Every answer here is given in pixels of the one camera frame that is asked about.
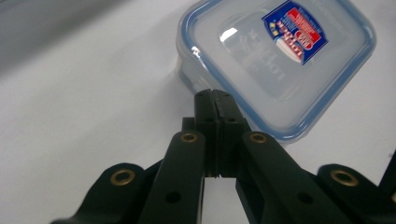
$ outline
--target hole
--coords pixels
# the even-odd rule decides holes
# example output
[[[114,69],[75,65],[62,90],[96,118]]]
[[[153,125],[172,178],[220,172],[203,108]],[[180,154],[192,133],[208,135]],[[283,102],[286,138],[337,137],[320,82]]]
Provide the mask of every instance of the hole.
[[[128,169],[120,169],[110,177],[110,182],[114,186],[124,186],[131,183],[133,180],[134,171]]]
[[[181,141],[183,142],[195,142],[198,139],[198,136],[194,133],[185,133],[183,135],[181,135]]]
[[[213,123],[213,122],[215,122],[215,120],[214,120],[214,119],[211,119],[211,118],[209,118],[209,119],[205,119],[205,122],[207,122],[207,123]]]
[[[172,191],[166,194],[165,200],[168,203],[178,203],[181,199],[181,195],[177,191]]]
[[[304,193],[304,192],[298,193],[297,198],[298,198],[298,200],[300,200],[300,202],[306,203],[306,204],[311,204],[314,202],[314,198],[312,198],[311,195]]]
[[[253,133],[249,138],[255,143],[264,143],[267,141],[267,137],[262,133]]]
[[[359,184],[359,180],[347,171],[333,170],[330,172],[330,176],[333,180],[348,187],[356,187]]]

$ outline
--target container lid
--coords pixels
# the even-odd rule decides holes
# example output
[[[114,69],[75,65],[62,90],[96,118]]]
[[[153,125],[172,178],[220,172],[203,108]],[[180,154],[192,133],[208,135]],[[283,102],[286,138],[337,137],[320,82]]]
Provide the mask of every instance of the container lid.
[[[180,32],[184,54],[282,142],[312,127],[375,47],[372,26],[346,0],[204,1]]]

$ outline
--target white surface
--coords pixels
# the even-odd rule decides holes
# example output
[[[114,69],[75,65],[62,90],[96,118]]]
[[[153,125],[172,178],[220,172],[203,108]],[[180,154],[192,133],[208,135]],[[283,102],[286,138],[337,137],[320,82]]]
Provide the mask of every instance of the white surface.
[[[178,19],[195,1],[20,2],[0,10],[15,15],[0,20],[0,223],[50,223],[106,168],[160,160],[193,115],[174,69]],[[340,163],[377,184],[396,147],[396,1],[352,2],[375,52],[287,151],[310,172]],[[233,184],[206,181],[203,223],[248,223]]]

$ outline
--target blue and red label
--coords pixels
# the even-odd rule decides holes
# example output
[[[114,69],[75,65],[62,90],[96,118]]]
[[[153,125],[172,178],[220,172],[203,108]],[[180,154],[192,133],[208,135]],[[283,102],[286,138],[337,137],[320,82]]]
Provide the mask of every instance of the blue and red label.
[[[316,20],[290,0],[262,17],[276,45],[300,64],[309,61],[328,42]]]

